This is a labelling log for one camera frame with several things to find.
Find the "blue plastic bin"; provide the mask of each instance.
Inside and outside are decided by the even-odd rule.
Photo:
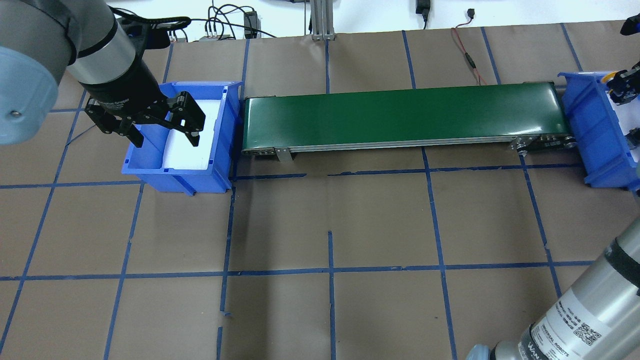
[[[231,188],[228,179],[231,166],[231,148],[234,129],[241,121],[238,87],[241,82],[176,82],[160,85],[168,97],[188,91],[194,99],[220,100],[218,118],[215,121],[213,145],[206,170],[182,170],[163,167],[164,146],[170,130],[159,125],[138,126],[145,141],[140,148],[129,145],[122,166],[123,174],[132,174],[159,192],[223,193]]]
[[[584,182],[595,188],[626,187],[635,191],[640,188],[637,163],[609,102],[607,86],[600,82],[606,74],[608,72],[558,74],[567,82],[562,98],[564,112],[587,170]]]

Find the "conveyor belt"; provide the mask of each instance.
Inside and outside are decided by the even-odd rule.
[[[568,135],[552,83],[464,86],[246,101],[243,153],[508,142]]]

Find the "red wire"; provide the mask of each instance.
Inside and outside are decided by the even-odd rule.
[[[458,28],[460,26],[464,26],[464,25],[469,25],[471,23],[471,20],[473,19],[469,19],[469,21],[463,23],[463,24],[458,24],[455,28],[451,28],[451,31],[456,35],[456,37],[458,38],[458,42],[460,43],[460,47],[462,48],[462,52],[463,53],[467,53],[467,49],[465,49],[465,44],[462,44],[462,39],[460,38],[460,34],[458,34]],[[478,85],[480,85],[480,81],[482,81],[485,85],[487,85],[486,81],[484,80],[484,78],[482,77],[482,75],[480,75],[480,72],[478,71],[478,69],[474,69],[474,72],[478,75]]]

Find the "robotic arm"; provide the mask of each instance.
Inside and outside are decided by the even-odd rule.
[[[104,0],[1,0],[0,83],[12,86],[0,89],[0,145],[37,133],[68,69],[91,95],[85,112],[103,133],[141,147],[134,125],[159,124],[197,146],[204,113],[188,92],[164,96],[142,60],[146,48],[169,45],[157,27],[181,18],[159,20],[116,20]]]

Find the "sticker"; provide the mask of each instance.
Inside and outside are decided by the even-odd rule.
[[[531,329],[531,336],[549,360],[580,360],[610,332],[569,289]]]

